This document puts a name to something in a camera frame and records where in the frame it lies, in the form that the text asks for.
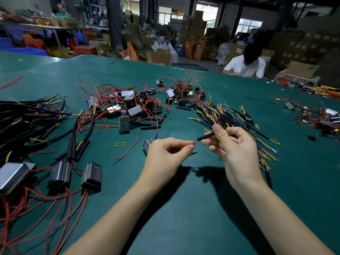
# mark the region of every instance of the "orange sack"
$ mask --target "orange sack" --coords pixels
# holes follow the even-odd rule
[[[194,60],[202,61],[202,57],[203,57],[206,45],[207,45],[207,38],[201,38],[198,40],[195,54],[193,55]]]
[[[195,52],[195,41],[187,41],[185,43],[185,58],[192,59],[193,58],[193,53]]]
[[[127,45],[128,48],[120,52],[122,58],[124,59],[126,56],[129,56],[131,61],[140,61],[139,56],[130,41],[127,42]]]

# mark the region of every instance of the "hand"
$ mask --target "hand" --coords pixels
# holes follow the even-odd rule
[[[253,138],[240,127],[224,130],[214,124],[213,131],[215,136],[202,140],[202,144],[210,145],[210,151],[222,158],[231,186],[239,192],[241,188],[250,185],[265,184]]]
[[[193,141],[174,138],[157,139],[149,147],[140,179],[160,190],[175,175],[190,155]]]

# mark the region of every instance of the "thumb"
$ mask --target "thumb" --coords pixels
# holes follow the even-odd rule
[[[215,133],[215,136],[220,141],[222,148],[225,152],[230,150],[230,148],[235,144],[230,138],[225,129],[222,128],[219,124],[213,125],[213,131]]]
[[[176,155],[176,160],[182,163],[190,155],[194,148],[195,148],[194,145],[186,145],[180,151],[174,154]]]

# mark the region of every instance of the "green tabletop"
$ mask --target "green tabletop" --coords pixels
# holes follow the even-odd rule
[[[74,92],[79,83],[79,71],[81,80],[90,84],[144,88],[145,81],[148,87],[153,87],[156,79],[160,77],[174,77],[179,80],[188,70],[82,55],[29,71],[5,75],[0,78],[1,85],[14,77],[24,77],[15,85],[0,91],[0,98],[31,100],[58,93],[68,95],[67,111],[84,111],[87,109],[86,100]],[[301,94],[298,89],[285,88],[271,81],[267,83],[266,80],[200,71],[194,71],[190,78],[197,75],[206,77],[200,83],[204,86],[207,96],[210,93],[213,102],[226,103],[234,109],[243,105],[261,131],[281,143],[270,143],[270,146],[277,150],[276,157],[280,160],[279,163],[269,163],[275,193],[326,245],[334,252],[340,253],[339,144],[321,136],[316,136],[316,142],[308,140],[307,135],[315,136],[318,132],[316,129],[287,122],[299,115],[298,111],[289,111],[270,103],[272,98],[283,97],[310,107],[321,107],[323,102],[325,106],[339,111],[339,102],[317,95]],[[89,85],[84,86],[88,92],[93,90]],[[85,96],[79,87],[76,91]],[[161,101],[165,101],[165,95],[157,96]],[[171,116],[162,124],[158,137],[194,141],[204,133],[204,127],[187,119],[193,115],[194,111],[171,110]],[[118,123],[117,119],[107,121]],[[63,123],[56,135],[70,129],[72,122],[73,120],[68,120]],[[113,158],[121,157],[139,134],[140,139],[133,149],[122,160],[113,164]],[[154,136],[155,131],[140,131],[139,128],[125,135],[119,135],[116,128],[94,131],[90,139],[91,144],[79,163],[79,168],[82,169],[91,161],[102,165],[102,191],[88,197],[84,212],[62,251],[95,224],[133,185],[145,161],[142,151],[144,140]],[[126,146],[116,148],[116,142],[126,142]],[[32,159],[38,163],[39,168],[48,166],[66,147],[67,138],[51,146],[54,154],[34,155]],[[229,185],[223,163],[201,143],[196,144],[196,150],[207,153],[200,152],[187,158],[176,179],[172,179],[152,201],[137,225],[133,234],[135,239],[128,254],[272,253],[246,207]],[[80,180],[81,178],[73,173],[72,191],[80,189]],[[47,180],[39,185],[45,193],[46,185]],[[80,193],[74,195],[73,207],[80,197]],[[19,219],[12,227],[10,239],[21,235],[34,225],[50,204],[43,204]],[[59,205],[60,202],[27,237],[45,232]],[[68,230],[78,213],[79,211],[70,220]],[[54,250],[61,232],[62,230],[51,237],[51,251]],[[42,254],[45,252],[44,242],[45,236],[20,244],[16,248],[24,254]]]
[[[0,51],[0,76],[8,72],[20,72],[60,60],[62,59],[56,57]]]

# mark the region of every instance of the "concrete floor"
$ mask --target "concrete floor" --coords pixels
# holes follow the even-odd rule
[[[210,72],[217,72],[220,73],[221,70],[223,69],[223,66],[217,65],[217,61],[212,61],[212,60],[202,60],[202,61],[195,61],[192,59],[184,58],[184,57],[179,57],[179,63],[181,64],[199,64],[205,68],[208,68]],[[268,79],[273,80],[275,76],[280,72],[281,70],[277,68],[276,66],[269,65],[265,72],[265,76]]]

